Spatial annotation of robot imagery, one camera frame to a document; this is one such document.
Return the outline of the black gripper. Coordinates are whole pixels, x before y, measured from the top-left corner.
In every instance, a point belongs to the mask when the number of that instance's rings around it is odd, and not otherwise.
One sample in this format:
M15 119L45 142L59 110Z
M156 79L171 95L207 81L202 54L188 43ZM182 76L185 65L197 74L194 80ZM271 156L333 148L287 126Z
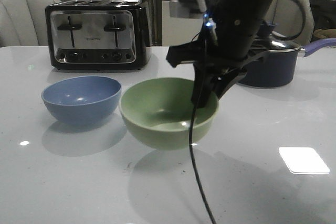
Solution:
M196 108L204 108L210 97L223 95L237 82L245 78L246 66L263 60L269 50L251 41L235 40L221 42L218 46L205 41L194 41L178 46L170 46L166 60L173 67L193 63L194 84L191 102ZM220 75L215 84L214 75Z

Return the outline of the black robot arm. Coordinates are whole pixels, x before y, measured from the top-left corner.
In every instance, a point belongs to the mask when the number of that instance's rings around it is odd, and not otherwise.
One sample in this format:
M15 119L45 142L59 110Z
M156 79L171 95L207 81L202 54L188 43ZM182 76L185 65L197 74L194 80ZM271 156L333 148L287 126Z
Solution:
M245 66L262 57L252 43L272 0L219 0L208 7L198 38L170 46L166 59L172 67L191 62L195 79L191 102L203 108L211 93L221 98L243 79Z

